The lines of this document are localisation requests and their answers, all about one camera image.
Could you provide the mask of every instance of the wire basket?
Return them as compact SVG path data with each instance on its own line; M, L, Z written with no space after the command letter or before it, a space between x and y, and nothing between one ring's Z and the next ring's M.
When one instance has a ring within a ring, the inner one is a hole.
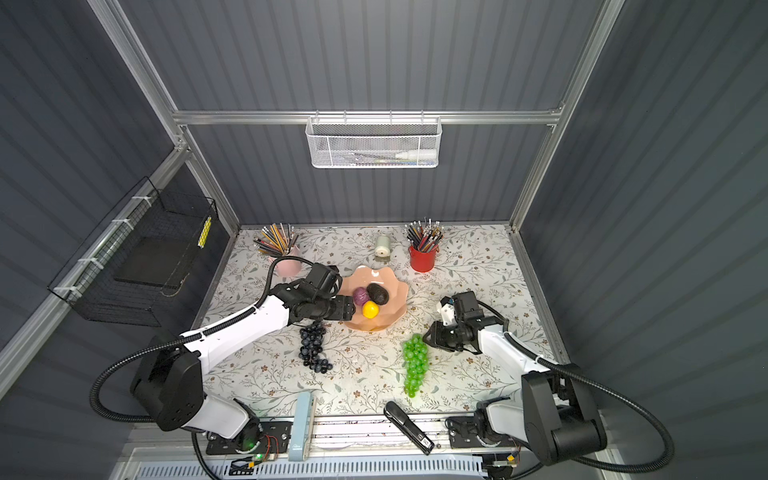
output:
M420 123L306 122L317 168L434 168L440 153L440 119Z
M48 288L88 320L164 326L216 218L210 198L153 189L76 260L77 275L60 272Z

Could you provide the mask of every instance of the black mounting plate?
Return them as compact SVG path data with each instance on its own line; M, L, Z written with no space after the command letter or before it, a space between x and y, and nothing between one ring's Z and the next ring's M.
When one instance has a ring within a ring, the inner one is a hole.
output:
M486 447L515 447L515 442L509 437L500 442L481 442L475 419L471 416L448 417L445 419L448 427L452 449L483 449Z
M277 439L277 452L285 453L288 451L288 442L290 442L290 431L293 427L293 422L261 422L261 426L264 428L264 435L271 435ZM208 442L208 446L205 448L206 455L240 455L235 451L236 445L234 440L224 439L220 436L216 436L215 439ZM274 442L270 449L270 454L274 453ZM266 442L261 442L256 450L249 455L255 455L257 453L266 453Z

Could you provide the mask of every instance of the tabletop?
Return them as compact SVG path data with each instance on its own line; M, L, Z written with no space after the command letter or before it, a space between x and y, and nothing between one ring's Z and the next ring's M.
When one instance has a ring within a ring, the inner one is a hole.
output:
M508 231L503 225L448 226L435 268L417 273L409 265L404 227L297 228L301 256L337 265L343 276L359 265L389 266L409 284L407 310L388 329L365 333L326 322L323 353L334 365L315 373L298 357L298 326L264 336L217 365L205 388L225 398L237 397L262 417L291 416L296 395L312 390L317 415L379 414L389 400L407 412L469 412L477 401L519 394L518 379L487 356L429 349L429 371L421 392L410 399L402 390L406 368L402 343L440 320L435 304L444 296L473 290L479 300L509 319L509 329L537 354L552 358L551 349L528 293ZM243 309L261 294L268 259L256 248L258 230L238 233L230 259L216 288L203 324ZM373 247L389 236L392 256L378 261ZM305 266L300 275L308 271ZM273 278L273 285L292 279Z

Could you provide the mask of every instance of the robotic arm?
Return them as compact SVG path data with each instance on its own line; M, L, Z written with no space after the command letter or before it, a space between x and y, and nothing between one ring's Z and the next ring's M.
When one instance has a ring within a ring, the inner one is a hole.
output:
M474 422L482 442L493 444L510 436L523 440L544 465L605 448L605 429L586 385L526 356L518 348L524 343L507 332L507 321L495 311L495 316L485 316L473 292L444 297L437 307L443 320L432 324L425 343L449 352L484 353L521 379L522 408L509 398L478 405ZM563 367L581 372L574 364ZM555 405L554 395L568 404Z
M200 338L145 356L131 393L164 431L215 432L236 439L237 449L248 451L262 435L259 419L242 402L206 392L203 376L261 336L302 319L352 319L352 297L336 295L340 287L341 276L335 267L314 263L306 278L276 285L258 307L248 306L216 323L182 333L182 337ZM225 323L231 325L220 328ZM151 345L173 339L170 333L160 334Z

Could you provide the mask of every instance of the lemon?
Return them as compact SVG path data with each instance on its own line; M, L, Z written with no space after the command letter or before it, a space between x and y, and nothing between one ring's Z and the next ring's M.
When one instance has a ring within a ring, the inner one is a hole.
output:
M376 303L368 300L365 305L362 306L362 315L365 318L373 318L379 315L379 306Z

